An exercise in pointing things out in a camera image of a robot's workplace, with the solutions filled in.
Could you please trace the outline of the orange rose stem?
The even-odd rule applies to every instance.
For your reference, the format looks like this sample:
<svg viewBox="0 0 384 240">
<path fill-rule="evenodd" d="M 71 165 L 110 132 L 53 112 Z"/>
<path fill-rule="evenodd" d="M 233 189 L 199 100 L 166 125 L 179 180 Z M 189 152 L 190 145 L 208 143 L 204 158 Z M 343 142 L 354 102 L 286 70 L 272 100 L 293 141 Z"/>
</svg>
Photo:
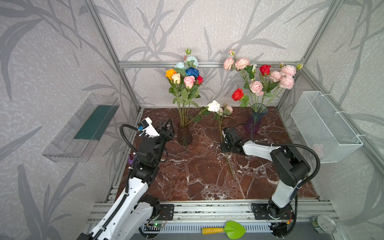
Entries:
<svg viewBox="0 0 384 240">
<path fill-rule="evenodd" d="M 171 84 L 171 91 L 170 91 L 170 93 L 172 93 L 174 95 L 175 99 L 176 99 L 176 96 L 175 96 L 174 90 L 173 90 L 172 75 L 176 74 L 176 73 L 177 73 L 177 71 L 175 71 L 174 69 L 170 69 L 170 70 L 166 71 L 166 77 L 169 79 L 169 83 Z"/>
</svg>

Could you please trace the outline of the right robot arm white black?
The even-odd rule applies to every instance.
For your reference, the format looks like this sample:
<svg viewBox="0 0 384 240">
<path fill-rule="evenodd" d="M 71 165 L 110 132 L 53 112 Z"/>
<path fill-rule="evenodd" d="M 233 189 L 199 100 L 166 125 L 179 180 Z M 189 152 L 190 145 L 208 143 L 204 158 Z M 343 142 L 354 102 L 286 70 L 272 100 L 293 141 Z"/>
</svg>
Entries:
<svg viewBox="0 0 384 240">
<path fill-rule="evenodd" d="M 278 220 L 286 212 L 291 211 L 291 202 L 297 196 L 299 189 L 309 182 L 320 169 L 320 159 L 316 152 L 306 146 L 297 144 L 265 144 L 257 141 L 243 141 L 236 129 L 222 130 L 221 148 L 223 153 L 236 153 L 251 157 L 258 157 L 271 161 L 278 174 L 277 188 L 268 204 L 251 204 L 256 220 Z M 317 161 L 311 176 L 311 166 L 299 152 L 299 148 L 311 153 Z"/>
</svg>

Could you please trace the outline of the purple ribbed glass vase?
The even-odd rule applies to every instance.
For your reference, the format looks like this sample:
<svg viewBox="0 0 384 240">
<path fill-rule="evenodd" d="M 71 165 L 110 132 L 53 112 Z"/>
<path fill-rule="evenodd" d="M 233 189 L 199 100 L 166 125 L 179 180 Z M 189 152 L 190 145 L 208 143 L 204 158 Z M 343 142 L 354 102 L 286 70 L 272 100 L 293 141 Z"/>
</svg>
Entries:
<svg viewBox="0 0 384 240">
<path fill-rule="evenodd" d="M 247 133 L 253 133 L 256 135 L 261 127 L 261 122 L 263 117 L 268 113 L 268 108 L 260 103 L 256 103 L 252 105 L 252 114 L 246 121 L 246 126 L 244 130 Z"/>
</svg>

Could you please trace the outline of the pink rose stem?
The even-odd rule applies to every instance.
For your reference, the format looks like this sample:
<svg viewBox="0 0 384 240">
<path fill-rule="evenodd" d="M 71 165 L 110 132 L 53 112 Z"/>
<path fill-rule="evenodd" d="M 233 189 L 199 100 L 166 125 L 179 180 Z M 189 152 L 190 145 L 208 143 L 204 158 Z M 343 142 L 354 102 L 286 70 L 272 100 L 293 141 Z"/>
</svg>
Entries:
<svg viewBox="0 0 384 240">
<path fill-rule="evenodd" d="M 233 49 L 229 50 L 229 55 L 230 57 L 227 58 L 223 64 L 224 70 L 237 71 L 240 73 L 245 88 L 249 90 L 249 84 L 255 81 L 255 74 L 252 73 L 253 65 L 251 65 L 250 61 L 246 58 L 239 59 Z"/>
<path fill-rule="evenodd" d="M 263 103 L 265 98 L 263 84 L 260 81 L 253 81 L 249 84 L 249 88 L 251 105 L 259 103 L 259 98 L 261 98 L 261 103 Z"/>
<path fill-rule="evenodd" d="M 285 65 L 283 62 L 279 63 L 279 70 L 272 71 L 268 75 L 268 79 L 271 82 L 268 85 L 269 92 L 273 97 L 277 97 L 282 90 L 291 90 L 294 87 L 294 77 L 304 67 L 299 63 L 296 66 Z"/>
</svg>

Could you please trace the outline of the dark red rose stem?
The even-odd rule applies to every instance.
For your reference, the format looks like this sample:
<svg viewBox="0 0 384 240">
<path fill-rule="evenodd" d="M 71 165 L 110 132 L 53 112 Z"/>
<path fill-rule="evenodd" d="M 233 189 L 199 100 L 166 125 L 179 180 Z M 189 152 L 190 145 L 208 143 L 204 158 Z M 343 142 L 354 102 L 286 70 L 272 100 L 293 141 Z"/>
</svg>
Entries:
<svg viewBox="0 0 384 240">
<path fill-rule="evenodd" d="M 262 65 L 260 67 L 260 80 L 265 93 L 270 93 L 279 84 L 280 79 L 280 72 L 272 71 L 271 66 Z"/>
</svg>

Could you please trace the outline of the peach rosebud stem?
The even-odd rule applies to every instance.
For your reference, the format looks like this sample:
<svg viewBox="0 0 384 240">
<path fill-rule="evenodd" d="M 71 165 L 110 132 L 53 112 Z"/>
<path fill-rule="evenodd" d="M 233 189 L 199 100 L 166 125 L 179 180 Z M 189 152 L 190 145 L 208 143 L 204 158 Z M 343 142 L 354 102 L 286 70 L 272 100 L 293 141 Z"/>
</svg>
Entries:
<svg viewBox="0 0 384 240">
<path fill-rule="evenodd" d="M 182 97 L 183 85 L 182 85 L 180 73 L 173 74 L 172 81 L 173 81 L 173 90 L 177 99 L 179 113 L 180 113 L 181 122 L 182 122 L 183 113 L 184 113 L 184 100 Z"/>
</svg>

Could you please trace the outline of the white rose stem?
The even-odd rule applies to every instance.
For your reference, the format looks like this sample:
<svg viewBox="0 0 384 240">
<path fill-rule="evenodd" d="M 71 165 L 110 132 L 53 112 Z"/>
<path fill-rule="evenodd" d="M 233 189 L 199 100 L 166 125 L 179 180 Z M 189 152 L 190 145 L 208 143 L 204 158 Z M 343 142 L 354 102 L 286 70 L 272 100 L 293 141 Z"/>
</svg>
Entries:
<svg viewBox="0 0 384 240">
<path fill-rule="evenodd" d="M 221 105 L 216 100 L 213 100 L 206 107 L 202 107 L 198 112 L 198 114 L 195 117 L 193 117 L 192 121 L 199 122 L 202 120 L 203 116 L 208 116 L 208 115 L 212 115 L 216 120 L 218 120 L 220 117 L 220 114 L 219 114 L 220 107 Z"/>
</svg>

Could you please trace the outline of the white rosebud stem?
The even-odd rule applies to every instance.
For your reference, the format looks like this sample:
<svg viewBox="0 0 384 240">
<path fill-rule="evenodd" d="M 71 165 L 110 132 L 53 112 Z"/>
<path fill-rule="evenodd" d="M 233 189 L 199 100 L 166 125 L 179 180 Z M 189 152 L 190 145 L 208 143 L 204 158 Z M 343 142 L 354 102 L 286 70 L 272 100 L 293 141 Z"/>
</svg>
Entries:
<svg viewBox="0 0 384 240">
<path fill-rule="evenodd" d="M 258 66 L 257 64 L 253 64 L 253 70 L 252 70 L 252 73 L 256 73 L 258 71 Z"/>
</svg>

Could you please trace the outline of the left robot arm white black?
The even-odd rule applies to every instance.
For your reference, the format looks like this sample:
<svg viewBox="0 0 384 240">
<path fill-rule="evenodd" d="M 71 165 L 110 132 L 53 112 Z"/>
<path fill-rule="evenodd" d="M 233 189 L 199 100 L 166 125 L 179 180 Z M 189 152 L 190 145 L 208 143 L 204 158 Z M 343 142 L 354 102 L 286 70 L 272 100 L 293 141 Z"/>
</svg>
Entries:
<svg viewBox="0 0 384 240">
<path fill-rule="evenodd" d="M 147 195 L 147 190 L 160 170 L 166 143 L 175 136 L 172 120 L 168 119 L 158 128 L 153 127 L 150 118 L 143 119 L 137 127 L 122 124 L 120 134 L 131 146 L 124 128 L 135 130 L 142 138 L 139 147 L 133 149 L 136 158 L 126 177 L 126 186 L 101 221 L 90 233 L 81 233 L 79 240 L 129 240 L 144 222 L 160 214 L 159 199 Z"/>
</svg>

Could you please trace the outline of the pink rosebud stem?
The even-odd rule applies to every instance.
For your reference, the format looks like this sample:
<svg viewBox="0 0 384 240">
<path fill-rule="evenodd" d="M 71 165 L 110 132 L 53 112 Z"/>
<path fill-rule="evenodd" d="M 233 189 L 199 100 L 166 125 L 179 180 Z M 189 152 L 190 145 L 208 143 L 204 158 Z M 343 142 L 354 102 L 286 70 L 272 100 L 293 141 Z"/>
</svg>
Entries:
<svg viewBox="0 0 384 240">
<path fill-rule="evenodd" d="M 181 127 L 186 127 L 191 122 L 189 119 L 189 109 L 191 106 L 199 107 L 195 100 L 199 95 L 197 79 L 194 76 L 186 76 L 183 85 L 179 88 L 178 97 Z"/>
</svg>

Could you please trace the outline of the small pink bud spray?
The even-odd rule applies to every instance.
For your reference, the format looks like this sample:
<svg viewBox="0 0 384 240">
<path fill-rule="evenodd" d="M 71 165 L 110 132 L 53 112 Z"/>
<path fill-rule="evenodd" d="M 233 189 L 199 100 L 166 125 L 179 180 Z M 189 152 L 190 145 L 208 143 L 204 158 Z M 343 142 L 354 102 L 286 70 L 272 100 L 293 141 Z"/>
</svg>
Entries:
<svg viewBox="0 0 384 240">
<path fill-rule="evenodd" d="M 233 108 L 227 104 L 224 104 L 222 107 L 219 108 L 219 111 L 214 113 L 214 117 L 218 122 L 219 130 L 220 130 L 220 138 L 221 138 L 221 149 L 222 149 L 222 155 L 227 161 L 228 167 L 230 169 L 230 172 L 232 176 L 235 178 L 235 172 L 233 170 L 232 164 L 231 164 L 231 156 L 224 153 L 224 143 L 225 143 L 225 135 L 224 135 L 224 127 L 223 122 L 225 118 L 229 118 L 231 114 L 233 113 Z"/>
</svg>

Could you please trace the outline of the green stem small red rose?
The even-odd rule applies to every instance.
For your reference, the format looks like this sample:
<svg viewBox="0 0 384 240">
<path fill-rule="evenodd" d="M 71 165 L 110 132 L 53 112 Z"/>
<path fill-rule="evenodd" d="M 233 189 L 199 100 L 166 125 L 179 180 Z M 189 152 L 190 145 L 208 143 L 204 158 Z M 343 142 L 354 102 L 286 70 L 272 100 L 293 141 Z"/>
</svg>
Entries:
<svg viewBox="0 0 384 240">
<path fill-rule="evenodd" d="M 196 79 L 195 85 L 200 86 L 203 82 L 204 82 L 203 77 L 199 75 L 199 76 L 197 77 L 197 79 Z"/>
</svg>

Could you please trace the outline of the white blue flower stem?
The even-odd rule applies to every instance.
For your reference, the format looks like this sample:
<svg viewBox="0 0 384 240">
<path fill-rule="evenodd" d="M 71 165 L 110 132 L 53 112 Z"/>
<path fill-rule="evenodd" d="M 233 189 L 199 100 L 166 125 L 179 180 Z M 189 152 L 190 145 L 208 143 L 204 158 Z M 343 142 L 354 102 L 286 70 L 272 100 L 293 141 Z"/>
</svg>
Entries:
<svg viewBox="0 0 384 240">
<path fill-rule="evenodd" d="M 180 73 L 182 77 L 190 77 L 186 74 L 186 69 L 190 67 L 198 69 L 199 62 L 196 57 L 192 56 L 192 50 L 187 48 L 185 50 L 184 61 L 176 64 L 175 71 Z"/>
</svg>

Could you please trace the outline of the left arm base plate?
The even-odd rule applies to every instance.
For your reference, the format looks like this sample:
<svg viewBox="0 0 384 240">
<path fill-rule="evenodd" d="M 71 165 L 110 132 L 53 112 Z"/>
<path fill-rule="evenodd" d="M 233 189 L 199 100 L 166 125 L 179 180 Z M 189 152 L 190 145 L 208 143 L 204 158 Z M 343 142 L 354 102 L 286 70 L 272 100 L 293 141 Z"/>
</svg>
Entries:
<svg viewBox="0 0 384 240">
<path fill-rule="evenodd" d="M 174 218 L 175 205 L 174 204 L 160 204 L 155 210 L 156 221 L 171 221 Z"/>
</svg>

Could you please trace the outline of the dark glass cup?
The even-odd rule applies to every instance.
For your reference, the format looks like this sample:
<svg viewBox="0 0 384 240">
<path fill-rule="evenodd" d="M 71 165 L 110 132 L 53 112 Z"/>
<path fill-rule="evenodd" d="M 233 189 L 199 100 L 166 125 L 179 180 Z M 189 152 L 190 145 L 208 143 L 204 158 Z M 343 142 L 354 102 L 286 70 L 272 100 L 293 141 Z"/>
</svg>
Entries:
<svg viewBox="0 0 384 240">
<path fill-rule="evenodd" d="M 175 119 L 175 125 L 177 127 L 177 140 L 181 146 L 188 146 L 193 141 L 193 136 L 190 131 L 189 125 L 182 127 L 182 120 L 189 120 L 188 118 L 177 117 Z"/>
</svg>

